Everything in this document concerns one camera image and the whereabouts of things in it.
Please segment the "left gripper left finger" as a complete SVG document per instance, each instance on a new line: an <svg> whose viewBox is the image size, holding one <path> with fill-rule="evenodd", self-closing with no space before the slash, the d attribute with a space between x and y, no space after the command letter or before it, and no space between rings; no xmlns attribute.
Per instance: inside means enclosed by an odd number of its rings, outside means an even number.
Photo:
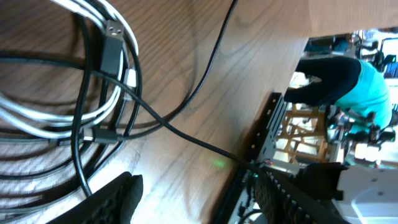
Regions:
<svg viewBox="0 0 398 224"><path fill-rule="evenodd" d="M123 172L49 224L130 224L143 188L141 175Z"/></svg>

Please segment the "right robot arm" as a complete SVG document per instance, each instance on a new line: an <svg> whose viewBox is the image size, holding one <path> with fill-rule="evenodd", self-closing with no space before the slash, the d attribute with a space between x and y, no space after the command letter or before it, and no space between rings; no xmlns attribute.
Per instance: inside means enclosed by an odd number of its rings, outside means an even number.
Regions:
<svg viewBox="0 0 398 224"><path fill-rule="evenodd" d="M350 223L397 223L397 170L310 164L294 184L317 200L331 200Z"/></svg>

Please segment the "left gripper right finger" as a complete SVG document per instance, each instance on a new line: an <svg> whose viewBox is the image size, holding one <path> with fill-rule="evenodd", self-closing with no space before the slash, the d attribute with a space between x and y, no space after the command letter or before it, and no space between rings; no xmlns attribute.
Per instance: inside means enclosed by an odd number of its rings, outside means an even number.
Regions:
<svg viewBox="0 0 398 224"><path fill-rule="evenodd" d="M344 166L307 166L297 174L271 167L256 169L255 201L268 223L339 224L347 221L333 205Z"/></svg>

